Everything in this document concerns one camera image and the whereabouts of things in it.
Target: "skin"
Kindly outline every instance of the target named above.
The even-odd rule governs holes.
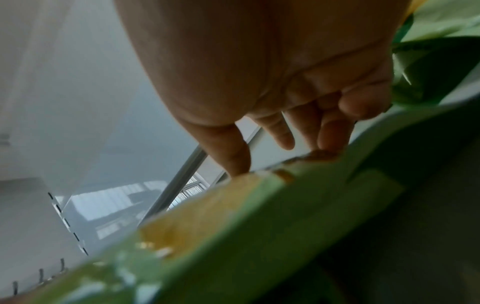
[[[232,175],[250,168],[235,121],[285,149],[341,151],[390,104],[390,43],[409,0],[117,0],[159,96]]]

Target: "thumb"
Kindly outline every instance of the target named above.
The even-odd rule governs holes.
[[[179,122],[230,176],[250,170],[250,149],[235,124],[210,127]]]

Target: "hand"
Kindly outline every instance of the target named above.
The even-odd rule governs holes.
[[[286,116],[313,150],[341,151],[354,121],[390,104],[390,44],[409,0],[117,0],[159,96],[230,175],[252,118],[285,149]]]

